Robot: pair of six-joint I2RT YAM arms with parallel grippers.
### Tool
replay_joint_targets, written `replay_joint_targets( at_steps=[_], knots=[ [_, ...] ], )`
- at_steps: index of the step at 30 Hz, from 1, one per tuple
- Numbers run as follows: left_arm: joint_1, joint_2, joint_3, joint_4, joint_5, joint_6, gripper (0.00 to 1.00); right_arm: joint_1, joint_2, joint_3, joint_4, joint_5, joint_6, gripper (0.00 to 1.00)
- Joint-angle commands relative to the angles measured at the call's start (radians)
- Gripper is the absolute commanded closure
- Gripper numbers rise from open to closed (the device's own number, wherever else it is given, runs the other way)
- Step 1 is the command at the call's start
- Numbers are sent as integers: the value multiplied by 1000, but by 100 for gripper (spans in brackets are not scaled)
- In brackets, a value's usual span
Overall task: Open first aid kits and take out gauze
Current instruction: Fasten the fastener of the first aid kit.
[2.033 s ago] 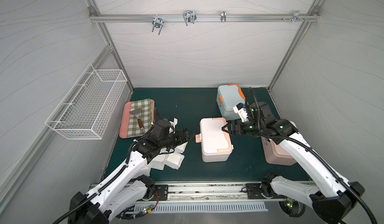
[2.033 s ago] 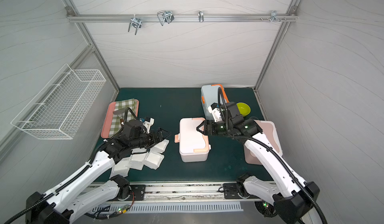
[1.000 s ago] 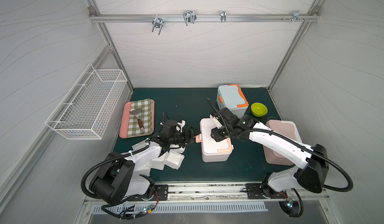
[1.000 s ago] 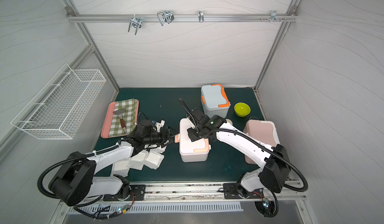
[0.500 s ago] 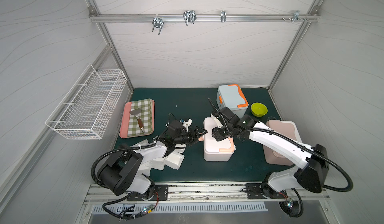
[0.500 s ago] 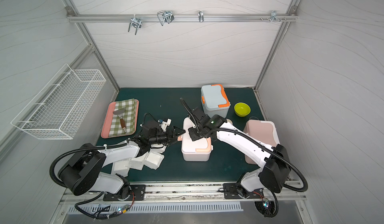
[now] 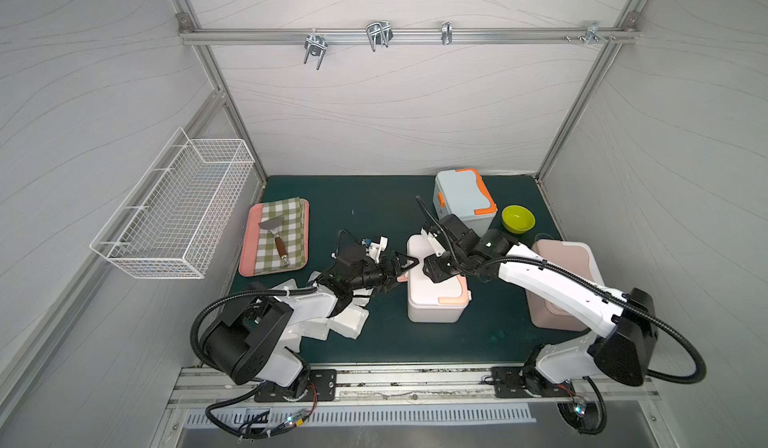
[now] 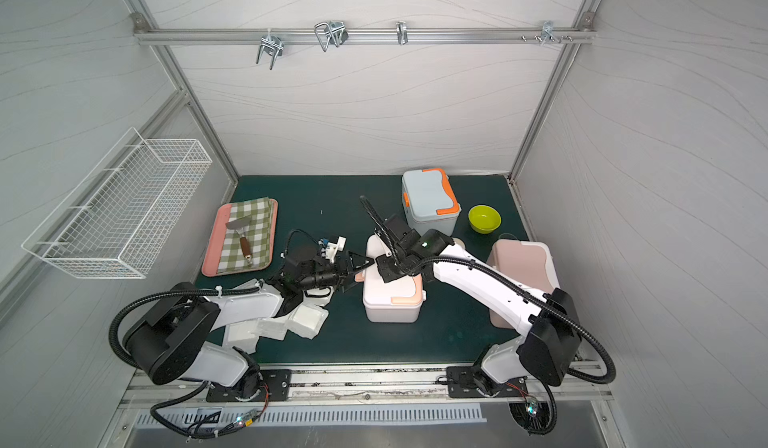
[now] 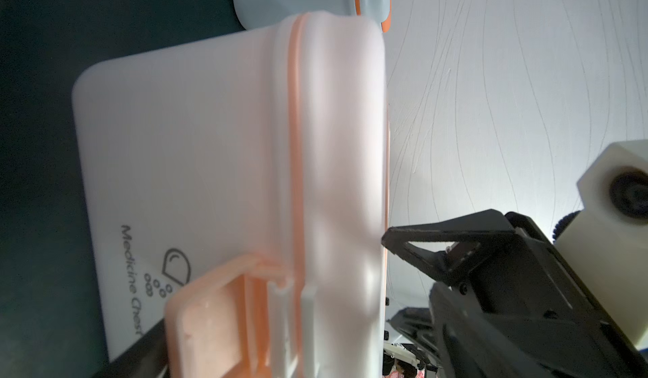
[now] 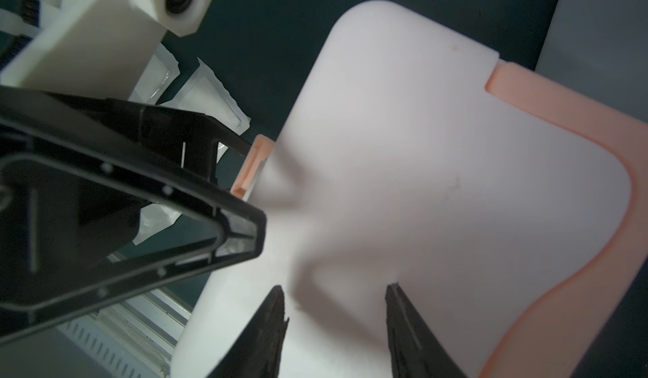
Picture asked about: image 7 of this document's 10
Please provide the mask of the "blue orange first aid kit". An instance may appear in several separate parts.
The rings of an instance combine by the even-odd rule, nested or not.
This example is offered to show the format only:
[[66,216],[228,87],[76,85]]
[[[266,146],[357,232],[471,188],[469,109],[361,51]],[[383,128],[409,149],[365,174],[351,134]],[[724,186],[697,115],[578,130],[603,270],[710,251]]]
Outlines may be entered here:
[[490,228],[498,208],[482,176],[475,169],[453,169],[435,177],[433,205],[440,219],[456,215],[478,236]]

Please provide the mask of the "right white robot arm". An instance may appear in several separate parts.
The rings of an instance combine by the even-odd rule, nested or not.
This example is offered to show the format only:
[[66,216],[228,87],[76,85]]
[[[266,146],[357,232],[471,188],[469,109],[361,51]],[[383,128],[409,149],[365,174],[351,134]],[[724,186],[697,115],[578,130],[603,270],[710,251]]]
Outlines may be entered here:
[[[602,394],[597,393],[590,402],[569,390],[569,382],[582,379],[595,389],[593,378],[599,374],[630,387],[643,385],[647,378],[680,385],[705,379],[707,366],[700,352],[677,329],[656,317],[653,298],[645,291],[622,292],[589,281],[536,254],[509,233],[490,229],[478,235],[455,215],[436,219],[427,213],[425,217],[421,234],[432,251],[422,267],[430,281],[456,276],[499,279],[552,302],[588,329],[579,338],[540,345],[521,367],[494,376],[501,396],[524,392],[541,398],[561,389],[569,399],[558,406],[562,419],[581,434],[597,435],[607,424]],[[660,333],[687,352],[694,363],[692,373],[650,369]]]

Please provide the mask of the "pink first aid kit box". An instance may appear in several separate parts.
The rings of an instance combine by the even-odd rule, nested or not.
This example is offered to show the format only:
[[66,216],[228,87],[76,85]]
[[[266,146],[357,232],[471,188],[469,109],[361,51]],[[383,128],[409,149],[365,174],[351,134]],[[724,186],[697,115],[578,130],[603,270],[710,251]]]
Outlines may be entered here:
[[[532,245],[532,251],[548,262],[560,266],[587,281],[603,285],[603,277],[598,268],[592,249],[582,242],[540,239]],[[546,270],[545,273],[558,282],[560,290],[549,291],[546,297],[526,291],[530,318],[532,323],[542,329],[582,332],[588,326],[572,314],[568,308],[573,305],[571,300],[576,296],[590,295],[567,278]]]

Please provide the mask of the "white gauze packet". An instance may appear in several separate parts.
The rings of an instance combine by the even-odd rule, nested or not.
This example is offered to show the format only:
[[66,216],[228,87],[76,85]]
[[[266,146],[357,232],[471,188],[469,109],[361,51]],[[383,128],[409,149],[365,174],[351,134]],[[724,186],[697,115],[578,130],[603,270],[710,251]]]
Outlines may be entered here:
[[326,341],[330,331],[328,322],[327,318],[306,320],[296,325],[295,332],[302,337]]
[[273,287],[273,290],[287,291],[287,292],[292,292],[297,289],[298,289],[298,285],[296,283],[296,280],[293,278]]
[[357,339],[369,317],[369,312],[358,305],[350,304],[342,312],[328,319],[331,331],[349,339]]

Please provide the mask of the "white peach first aid kit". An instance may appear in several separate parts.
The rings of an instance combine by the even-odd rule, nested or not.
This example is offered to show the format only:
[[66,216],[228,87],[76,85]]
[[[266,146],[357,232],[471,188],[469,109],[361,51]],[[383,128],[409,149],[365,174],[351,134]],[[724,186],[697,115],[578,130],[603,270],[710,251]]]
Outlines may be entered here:
[[407,284],[408,318],[414,323],[456,323],[471,301],[466,279],[454,276],[434,283],[423,272],[425,260],[434,249],[422,235],[412,235],[406,244],[406,254],[417,258],[419,264],[398,277]]

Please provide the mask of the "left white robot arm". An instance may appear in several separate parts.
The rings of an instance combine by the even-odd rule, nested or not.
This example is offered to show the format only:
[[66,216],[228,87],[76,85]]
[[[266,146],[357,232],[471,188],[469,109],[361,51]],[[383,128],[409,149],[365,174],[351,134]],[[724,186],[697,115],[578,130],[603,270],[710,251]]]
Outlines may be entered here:
[[255,385],[243,395],[206,407],[206,418],[228,434],[250,440],[286,433],[310,418],[312,412],[302,410],[274,429],[257,430],[252,421],[234,428],[214,413],[257,396],[263,386],[275,388],[288,401],[309,396],[317,402],[311,366],[299,354],[301,340],[324,340],[330,332],[359,337],[370,299],[395,288],[419,264],[404,253],[387,254],[386,246],[386,239],[338,246],[333,264],[311,275],[305,287],[293,281],[272,289],[255,283],[203,308],[190,328],[195,356],[236,385]]

